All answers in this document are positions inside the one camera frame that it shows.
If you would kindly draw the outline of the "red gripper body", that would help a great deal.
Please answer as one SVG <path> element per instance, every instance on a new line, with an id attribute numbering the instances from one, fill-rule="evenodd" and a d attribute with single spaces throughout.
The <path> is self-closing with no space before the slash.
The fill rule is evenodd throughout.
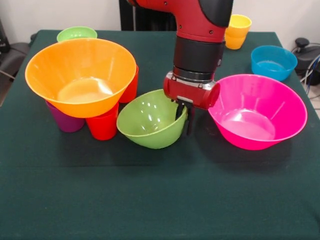
<path id="1" fill-rule="evenodd" d="M 194 107 L 208 110 L 213 107 L 220 95 L 221 85 L 211 81 L 209 83 L 195 83 L 179 79 L 169 71 L 164 78 L 164 94 L 171 100 L 187 102 Z"/>

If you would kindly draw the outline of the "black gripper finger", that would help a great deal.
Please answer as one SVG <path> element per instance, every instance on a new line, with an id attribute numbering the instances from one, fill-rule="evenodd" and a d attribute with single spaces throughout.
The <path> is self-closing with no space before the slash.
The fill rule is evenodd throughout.
<path id="1" fill-rule="evenodd" d="M 177 108 L 175 113 L 175 119 L 178 120 L 178 118 L 183 114 L 186 105 L 183 101 L 177 101 L 176 103 L 177 103 Z"/>
<path id="2" fill-rule="evenodd" d="M 194 106 L 192 104 L 187 104 L 187 132 L 186 134 L 189 136 L 192 133 L 193 121 L 194 121 Z"/>

